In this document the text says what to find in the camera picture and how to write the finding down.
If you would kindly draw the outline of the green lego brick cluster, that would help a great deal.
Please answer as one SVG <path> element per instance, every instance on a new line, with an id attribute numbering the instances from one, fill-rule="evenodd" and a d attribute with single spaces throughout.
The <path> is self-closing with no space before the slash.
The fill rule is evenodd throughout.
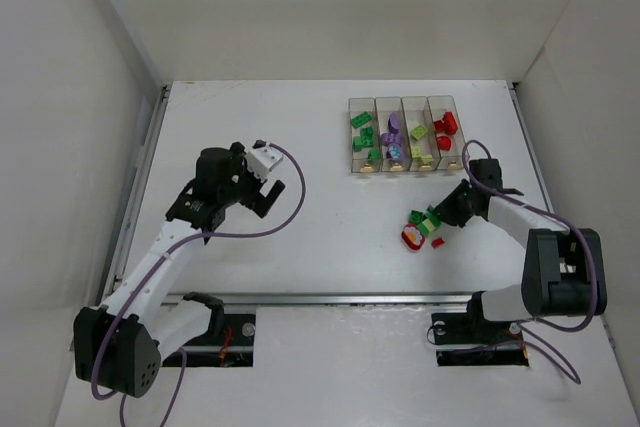
<path id="1" fill-rule="evenodd" d="M 422 220 L 417 224 L 419 231 L 428 237 L 435 233 L 441 226 L 441 220 L 436 215 L 435 208 L 429 205 L 422 214 Z"/>

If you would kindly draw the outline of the green lego plate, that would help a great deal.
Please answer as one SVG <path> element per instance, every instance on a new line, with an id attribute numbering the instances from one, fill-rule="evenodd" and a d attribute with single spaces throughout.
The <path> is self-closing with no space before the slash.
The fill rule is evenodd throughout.
<path id="1" fill-rule="evenodd" d="M 371 126 L 362 127 L 352 139 L 354 152 L 361 152 L 363 149 L 370 149 L 374 146 L 374 130 Z"/>

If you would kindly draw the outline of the red square lego brick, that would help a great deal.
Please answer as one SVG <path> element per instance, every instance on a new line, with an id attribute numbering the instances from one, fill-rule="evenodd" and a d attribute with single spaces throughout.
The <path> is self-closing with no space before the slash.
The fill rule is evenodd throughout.
<path id="1" fill-rule="evenodd" d="M 434 122 L 434 130 L 436 133 L 441 133 L 445 131 L 444 122 L 442 120 L 436 120 Z"/>

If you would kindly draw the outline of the clear container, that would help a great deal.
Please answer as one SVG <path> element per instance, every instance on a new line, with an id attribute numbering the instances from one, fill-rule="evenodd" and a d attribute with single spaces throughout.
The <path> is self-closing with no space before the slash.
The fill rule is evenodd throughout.
<path id="1" fill-rule="evenodd" d="M 433 120 L 436 146 L 438 149 L 438 170 L 461 170 L 463 168 L 462 149 L 465 137 L 452 96 L 430 96 L 427 98 Z"/>
<path id="2" fill-rule="evenodd" d="M 427 98 L 424 96 L 402 97 L 402 107 L 407 131 L 409 154 L 410 154 L 410 172 L 431 172 L 437 167 L 438 151 L 435 145 L 435 136 L 433 129 L 433 120 L 428 106 Z M 416 141 L 410 136 L 410 130 L 418 124 L 422 124 L 428 128 L 428 134 L 423 139 Z M 411 156 L 411 147 L 417 146 L 421 149 L 421 156 L 413 158 Z M 433 161 L 422 162 L 421 157 L 424 155 L 432 155 Z"/>
<path id="3" fill-rule="evenodd" d="M 375 99 L 383 172 L 408 169 L 407 134 L 400 97 Z"/>
<path id="4" fill-rule="evenodd" d="M 374 98 L 351 98 L 348 101 L 351 172 L 376 173 L 381 168 L 379 128 Z"/>

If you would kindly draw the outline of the purple flower lego piece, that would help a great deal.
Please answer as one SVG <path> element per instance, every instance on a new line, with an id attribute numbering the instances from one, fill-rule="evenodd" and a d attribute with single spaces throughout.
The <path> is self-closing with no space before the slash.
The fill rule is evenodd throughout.
<path id="1" fill-rule="evenodd" d="M 390 143 L 387 146 L 386 157 L 392 160 L 401 160 L 404 158 L 402 146 L 397 143 Z"/>

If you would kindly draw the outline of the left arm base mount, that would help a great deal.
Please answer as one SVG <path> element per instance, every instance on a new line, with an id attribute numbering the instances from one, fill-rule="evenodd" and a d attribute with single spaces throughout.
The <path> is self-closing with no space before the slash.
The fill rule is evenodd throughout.
<path id="1" fill-rule="evenodd" d="M 178 367 L 179 348 L 192 368 L 253 365 L 256 315 L 228 311 L 210 294 L 190 292 L 168 310 L 158 327 L 158 347 L 165 367 Z"/>

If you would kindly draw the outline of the green number three brick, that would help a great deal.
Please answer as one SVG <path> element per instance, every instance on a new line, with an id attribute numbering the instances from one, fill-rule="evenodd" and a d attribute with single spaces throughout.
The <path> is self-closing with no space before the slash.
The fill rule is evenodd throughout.
<path id="1" fill-rule="evenodd" d="M 424 213 L 417 210 L 412 210 L 409 215 L 408 222 L 411 224 L 419 224 L 424 220 Z"/>

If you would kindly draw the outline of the small purple lego brick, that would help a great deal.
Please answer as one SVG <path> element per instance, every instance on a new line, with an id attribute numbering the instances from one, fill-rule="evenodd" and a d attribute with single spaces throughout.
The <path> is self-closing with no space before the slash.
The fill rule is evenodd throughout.
<path id="1" fill-rule="evenodd" d="M 400 131 L 400 119 L 396 112 L 392 112 L 387 121 L 388 132 L 397 134 Z"/>

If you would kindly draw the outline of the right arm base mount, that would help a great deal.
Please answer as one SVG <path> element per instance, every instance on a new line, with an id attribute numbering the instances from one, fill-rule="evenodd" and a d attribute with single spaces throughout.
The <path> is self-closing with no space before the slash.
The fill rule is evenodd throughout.
<path id="1" fill-rule="evenodd" d="M 428 332 L 439 367 L 529 366 L 518 324 L 487 320 L 480 293 L 464 311 L 432 313 Z"/>

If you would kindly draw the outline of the red flower lego piece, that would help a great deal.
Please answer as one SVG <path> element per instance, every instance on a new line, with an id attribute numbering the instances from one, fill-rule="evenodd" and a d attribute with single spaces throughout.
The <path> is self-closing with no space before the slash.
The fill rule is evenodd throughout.
<path id="1" fill-rule="evenodd" d="M 412 251 L 418 251 L 425 242 L 425 236 L 419 227 L 413 223 L 407 223 L 401 231 L 401 239 Z"/>

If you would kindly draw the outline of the red round lego piece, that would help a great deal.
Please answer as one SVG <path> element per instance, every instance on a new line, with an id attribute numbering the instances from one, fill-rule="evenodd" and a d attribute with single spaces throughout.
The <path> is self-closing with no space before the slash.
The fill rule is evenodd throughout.
<path id="1" fill-rule="evenodd" d="M 449 136 L 438 136 L 436 141 L 440 151 L 449 152 L 453 147 L 453 140 Z"/>

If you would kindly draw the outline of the small red lego piece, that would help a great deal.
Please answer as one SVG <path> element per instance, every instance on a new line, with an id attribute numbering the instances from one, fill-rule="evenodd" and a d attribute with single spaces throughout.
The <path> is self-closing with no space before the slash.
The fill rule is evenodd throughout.
<path id="1" fill-rule="evenodd" d="M 431 245 L 434 249 L 440 247 L 441 245 L 443 245 L 445 243 L 445 241 L 442 238 L 436 238 L 432 241 Z"/>

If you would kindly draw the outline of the light green lego brick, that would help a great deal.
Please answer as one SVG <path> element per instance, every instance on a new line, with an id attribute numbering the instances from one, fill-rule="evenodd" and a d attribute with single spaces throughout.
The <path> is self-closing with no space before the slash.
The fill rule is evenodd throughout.
<path id="1" fill-rule="evenodd" d="M 424 137 L 427 136 L 427 134 L 428 134 L 428 128 L 422 124 L 418 124 L 413 129 L 410 130 L 410 136 L 416 141 L 423 139 Z"/>

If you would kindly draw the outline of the long green lego brick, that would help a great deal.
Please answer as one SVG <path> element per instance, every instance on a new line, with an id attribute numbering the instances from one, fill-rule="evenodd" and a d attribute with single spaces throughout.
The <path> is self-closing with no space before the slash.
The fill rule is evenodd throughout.
<path id="1" fill-rule="evenodd" d="M 362 126 L 366 125 L 367 123 L 371 122 L 372 120 L 373 120 L 373 116 L 371 115 L 371 113 L 368 111 L 365 111 L 352 117 L 350 119 L 350 125 L 354 129 L 359 129 Z"/>

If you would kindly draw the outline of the purple rounded lego brick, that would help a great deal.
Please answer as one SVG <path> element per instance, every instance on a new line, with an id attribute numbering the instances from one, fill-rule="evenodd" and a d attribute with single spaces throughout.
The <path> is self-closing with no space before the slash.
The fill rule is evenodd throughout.
<path id="1" fill-rule="evenodd" d="M 390 144 L 401 144 L 401 136 L 397 133 L 397 134 L 393 134 L 393 133 L 389 133 L 389 132 L 385 132 L 382 133 L 380 135 L 380 143 L 383 146 L 388 146 Z"/>

